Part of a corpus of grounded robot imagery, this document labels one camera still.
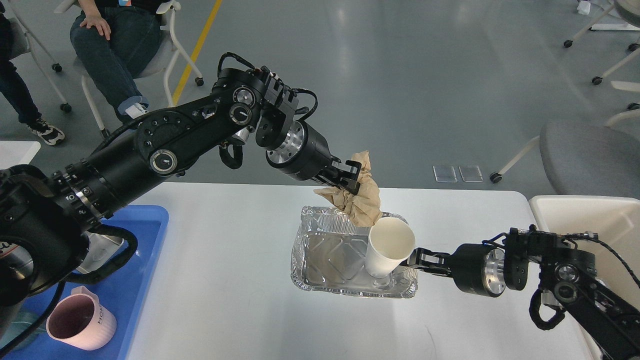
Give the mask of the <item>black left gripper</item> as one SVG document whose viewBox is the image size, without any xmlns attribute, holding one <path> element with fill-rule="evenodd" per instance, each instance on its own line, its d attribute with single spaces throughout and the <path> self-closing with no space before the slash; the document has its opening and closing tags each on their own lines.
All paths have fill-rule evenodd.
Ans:
<svg viewBox="0 0 640 360">
<path fill-rule="evenodd" d="M 294 120 L 285 139 L 276 148 L 266 150 L 265 157 L 271 167 L 295 180 L 313 180 L 352 195 L 359 193 L 361 162 L 340 162 L 330 153 L 325 137 L 306 121 Z"/>
</svg>

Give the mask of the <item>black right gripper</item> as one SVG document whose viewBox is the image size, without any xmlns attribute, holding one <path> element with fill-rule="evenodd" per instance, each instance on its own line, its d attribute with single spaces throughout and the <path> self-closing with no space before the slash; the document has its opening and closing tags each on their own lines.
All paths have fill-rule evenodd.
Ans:
<svg viewBox="0 0 640 360">
<path fill-rule="evenodd" d="M 506 288 L 505 251 L 487 244 L 461 244 L 451 255 L 415 248 L 406 259 L 406 267 L 453 278 L 462 292 L 478 296 L 499 297 Z"/>
</svg>

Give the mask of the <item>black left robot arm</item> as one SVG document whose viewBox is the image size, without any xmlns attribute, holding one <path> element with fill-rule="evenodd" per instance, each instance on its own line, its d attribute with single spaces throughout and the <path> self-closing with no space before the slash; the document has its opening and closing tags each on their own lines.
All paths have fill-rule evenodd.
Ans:
<svg viewBox="0 0 640 360">
<path fill-rule="evenodd" d="M 67 282 L 96 284 L 121 269 L 138 247 L 128 230 L 105 225 L 120 209 L 172 176 L 183 176 L 201 155 L 219 148 L 222 162 L 242 166 L 242 133 L 254 134 L 268 164 L 299 181 L 356 195 L 362 164 L 341 161 L 306 120 L 316 107 L 267 66 L 224 53 L 208 96 L 147 112 L 115 130 L 89 155 L 50 176 L 19 164 L 1 171 L 1 248 L 22 249 L 25 265 L 1 261 L 1 332 L 25 299 L 55 286 L 48 308 L 1 349 L 6 356 L 53 311 Z"/>
</svg>

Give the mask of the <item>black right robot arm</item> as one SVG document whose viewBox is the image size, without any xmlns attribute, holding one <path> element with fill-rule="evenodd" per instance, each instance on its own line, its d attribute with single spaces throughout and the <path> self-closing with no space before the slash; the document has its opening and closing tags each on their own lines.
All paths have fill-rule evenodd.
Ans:
<svg viewBox="0 0 640 360">
<path fill-rule="evenodd" d="M 639 310 L 597 279 L 595 255 L 578 248 L 599 243 L 598 234 L 555 234 L 511 228 L 481 243 L 460 244 L 453 253 L 418 247 L 402 266 L 453 279 L 462 292 L 499 297 L 521 291 L 530 264 L 539 265 L 539 284 L 529 315 L 540 330 L 552 330 L 569 313 L 608 360 L 637 360 Z"/>
</svg>

